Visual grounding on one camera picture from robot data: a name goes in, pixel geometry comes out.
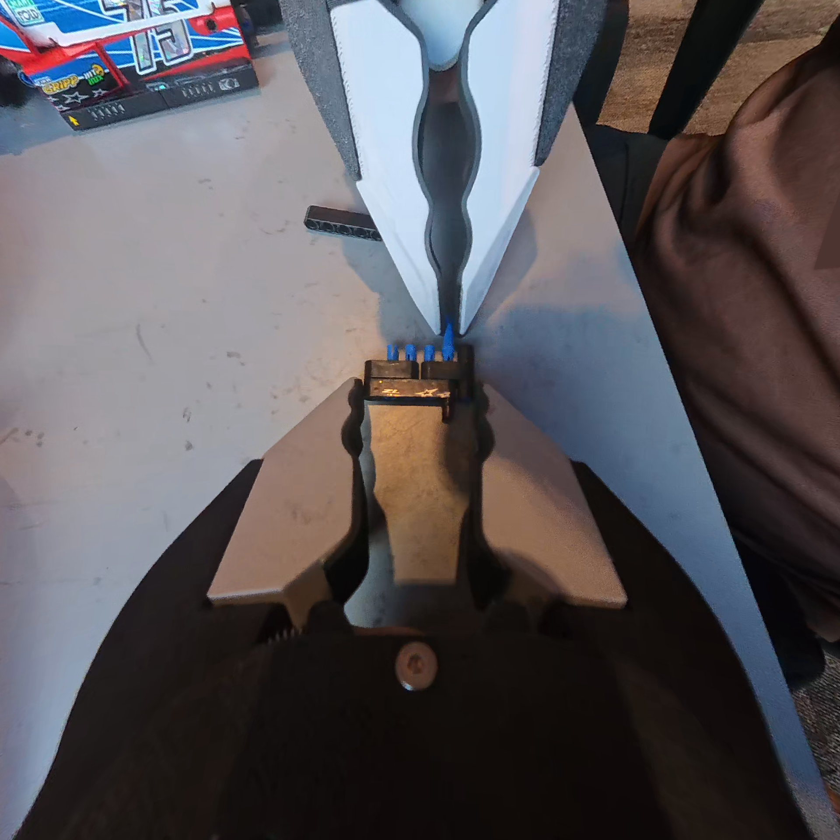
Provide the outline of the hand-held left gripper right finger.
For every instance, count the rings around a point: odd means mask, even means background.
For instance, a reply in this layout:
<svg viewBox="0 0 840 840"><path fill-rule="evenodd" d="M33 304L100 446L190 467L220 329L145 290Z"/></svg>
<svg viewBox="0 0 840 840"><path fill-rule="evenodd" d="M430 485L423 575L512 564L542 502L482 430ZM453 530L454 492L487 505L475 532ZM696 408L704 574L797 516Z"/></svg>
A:
<svg viewBox="0 0 840 840"><path fill-rule="evenodd" d="M562 448L489 384L476 386L470 419L474 604L624 608L625 588Z"/></svg>

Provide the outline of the black brick assembly blue pins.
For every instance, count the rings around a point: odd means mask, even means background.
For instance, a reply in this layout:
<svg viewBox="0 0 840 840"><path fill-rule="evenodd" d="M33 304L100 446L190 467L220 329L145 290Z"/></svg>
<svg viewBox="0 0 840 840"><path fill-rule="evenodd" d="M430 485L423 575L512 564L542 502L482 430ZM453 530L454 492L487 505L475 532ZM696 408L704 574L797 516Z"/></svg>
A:
<svg viewBox="0 0 840 840"><path fill-rule="evenodd" d="M419 350L408 344L387 346L384 360L368 360L364 366L364 399L388 406L436 407L442 421L450 423L457 406L472 402L476 390L475 353L469 344L433 344Z"/></svg>

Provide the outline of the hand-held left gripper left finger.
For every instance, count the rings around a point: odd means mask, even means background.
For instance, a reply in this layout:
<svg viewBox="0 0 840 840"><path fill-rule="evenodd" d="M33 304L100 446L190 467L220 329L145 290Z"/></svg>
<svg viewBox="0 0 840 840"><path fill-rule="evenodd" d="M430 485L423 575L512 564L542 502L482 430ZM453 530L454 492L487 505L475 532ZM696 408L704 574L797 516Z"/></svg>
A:
<svg viewBox="0 0 840 840"><path fill-rule="evenodd" d="M261 460L207 592L214 606L283 605L302 628L369 570L361 381L345 381Z"/></svg>

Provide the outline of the short black brick beam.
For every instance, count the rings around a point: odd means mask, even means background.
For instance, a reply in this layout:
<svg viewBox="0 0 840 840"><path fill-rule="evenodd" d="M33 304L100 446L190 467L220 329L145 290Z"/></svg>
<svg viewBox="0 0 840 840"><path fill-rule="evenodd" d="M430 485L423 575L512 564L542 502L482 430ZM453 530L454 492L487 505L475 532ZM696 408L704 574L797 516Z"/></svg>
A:
<svg viewBox="0 0 840 840"><path fill-rule="evenodd" d="M310 205L304 215L306 229L320 234L382 242L371 215L321 205Z"/></svg>

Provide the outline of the light grey desk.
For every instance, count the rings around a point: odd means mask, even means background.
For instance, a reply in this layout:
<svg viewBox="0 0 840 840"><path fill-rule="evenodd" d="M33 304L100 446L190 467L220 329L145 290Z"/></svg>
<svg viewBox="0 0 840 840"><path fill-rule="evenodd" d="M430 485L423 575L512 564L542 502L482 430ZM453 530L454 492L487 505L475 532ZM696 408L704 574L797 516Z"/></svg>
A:
<svg viewBox="0 0 840 840"><path fill-rule="evenodd" d="M170 544L388 343L432 339L286 35L260 89L89 133L2 112L2 838L102 639ZM706 598L809 828L821 775L570 112L474 328L478 372L591 467Z"/></svg>

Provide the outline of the person's brown sweater torso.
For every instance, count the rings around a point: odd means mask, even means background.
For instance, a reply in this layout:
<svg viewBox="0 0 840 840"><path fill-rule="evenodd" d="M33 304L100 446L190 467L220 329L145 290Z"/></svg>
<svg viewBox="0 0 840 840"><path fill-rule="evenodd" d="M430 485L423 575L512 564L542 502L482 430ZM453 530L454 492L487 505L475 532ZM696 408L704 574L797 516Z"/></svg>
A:
<svg viewBox="0 0 840 840"><path fill-rule="evenodd" d="M734 534L839 633L839 35L659 159L633 267Z"/></svg>

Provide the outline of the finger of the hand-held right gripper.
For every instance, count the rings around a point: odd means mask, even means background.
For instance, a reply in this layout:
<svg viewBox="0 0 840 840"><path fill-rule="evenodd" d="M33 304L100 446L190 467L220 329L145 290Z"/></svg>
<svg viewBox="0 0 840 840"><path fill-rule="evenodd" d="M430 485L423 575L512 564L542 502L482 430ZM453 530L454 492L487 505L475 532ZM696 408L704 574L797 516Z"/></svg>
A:
<svg viewBox="0 0 840 840"><path fill-rule="evenodd" d="M458 272L460 334L477 315L539 176L559 6L485 2L465 33L458 82L475 150L461 202L468 244Z"/></svg>
<svg viewBox="0 0 840 840"><path fill-rule="evenodd" d="M429 89L424 37L393 2L331 2L330 24L359 162L358 192L417 309L439 333L439 267L419 157Z"/></svg>

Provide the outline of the red toy race car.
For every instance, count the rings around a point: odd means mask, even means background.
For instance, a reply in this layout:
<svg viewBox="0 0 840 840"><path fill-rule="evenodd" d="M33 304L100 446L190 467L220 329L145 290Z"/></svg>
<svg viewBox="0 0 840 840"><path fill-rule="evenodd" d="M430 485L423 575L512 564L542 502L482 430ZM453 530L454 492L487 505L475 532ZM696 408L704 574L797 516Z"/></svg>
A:
<svg viewBox="0 0 840 840"><path fill-rule="evenodd" d="M258 87L230 1L2 1L2 107L40 96L75 131Z"/></svg>

